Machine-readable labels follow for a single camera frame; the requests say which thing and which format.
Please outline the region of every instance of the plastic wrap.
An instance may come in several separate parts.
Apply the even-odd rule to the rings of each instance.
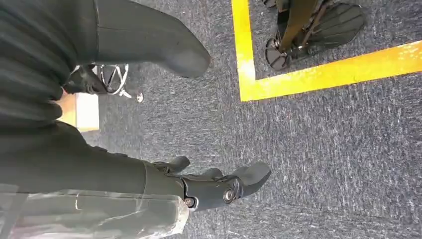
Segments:
[[[0,232],[12,239],[158,239],[182,233],[189,216],[172,195],[0,189]]]

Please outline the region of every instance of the yellow floor tape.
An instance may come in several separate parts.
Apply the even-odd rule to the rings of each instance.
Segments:
[[[241,101],[261,100],[422,71],[422,41],[256,79],[248,0],[232,0]]]

